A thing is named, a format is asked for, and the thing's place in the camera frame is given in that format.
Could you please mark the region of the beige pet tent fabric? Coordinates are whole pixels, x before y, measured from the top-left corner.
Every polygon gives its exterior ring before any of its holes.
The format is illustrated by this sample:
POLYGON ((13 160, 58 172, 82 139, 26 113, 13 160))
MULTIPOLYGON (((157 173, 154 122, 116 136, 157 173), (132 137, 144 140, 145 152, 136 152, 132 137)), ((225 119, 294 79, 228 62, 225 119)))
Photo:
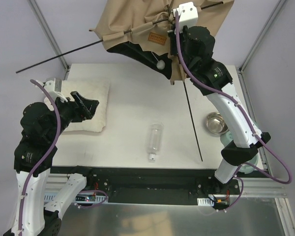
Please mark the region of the beige pet tent fabric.
MULTIPOLYGON (((120 54, 134 59, 165 76, 171 83, 181 81, 177 57, 170 54, 170 39, 173 16, 168 21, 152 25, 152 22, 169 17, 170 9, 180 4, 193 2, 198 11, 195 26, 206 27, 216 36, 233 6, 231 0, 110 0, 97 26, 93 29, 103 39, 103 47, 109 53, 120 54), (223 1, 224 4, 201 10, 200 7, 223 1), (156 64, 165 62, 159 70, 156 64)), ((175 16, 176 30, 182 32, 178 13, 175 16)))

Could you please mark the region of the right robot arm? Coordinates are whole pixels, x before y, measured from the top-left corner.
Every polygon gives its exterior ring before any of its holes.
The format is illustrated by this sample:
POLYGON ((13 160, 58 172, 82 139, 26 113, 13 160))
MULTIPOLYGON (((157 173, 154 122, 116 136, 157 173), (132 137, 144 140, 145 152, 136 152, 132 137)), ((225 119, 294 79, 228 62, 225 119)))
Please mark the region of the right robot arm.
POLYGON ((215 38, 207 28, 183 26, 178 32, 173 26, 168 35, 171 54, 178 56, 192 84, 215 106, 232 134, 233 140, 222 149, 223 159, 211 182, 212 190, 223 194, 239 165, 255 157, 271 136, 246 113, 226 66, 213 59, 215 38))

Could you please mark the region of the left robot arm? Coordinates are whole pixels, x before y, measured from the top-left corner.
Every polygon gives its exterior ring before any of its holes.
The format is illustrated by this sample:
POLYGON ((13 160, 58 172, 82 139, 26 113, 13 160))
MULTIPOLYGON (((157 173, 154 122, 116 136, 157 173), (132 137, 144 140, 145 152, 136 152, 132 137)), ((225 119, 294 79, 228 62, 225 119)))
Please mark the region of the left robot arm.
POLYGON ((58 150, 60 134, 71 123, 94 117, 99 101, 71 92, 73 100, 52 100, 53 110, 43 102, 28 105, 20 124, 20 143, 14 151, 14 170, 18 182, 17 211, 13 226, 6 236, 56 236, 62 218, 76 195, 94 186, 91 169, 77 166, 75 173, 60 190, 54 201, 44 203, 47 178, 58 150))

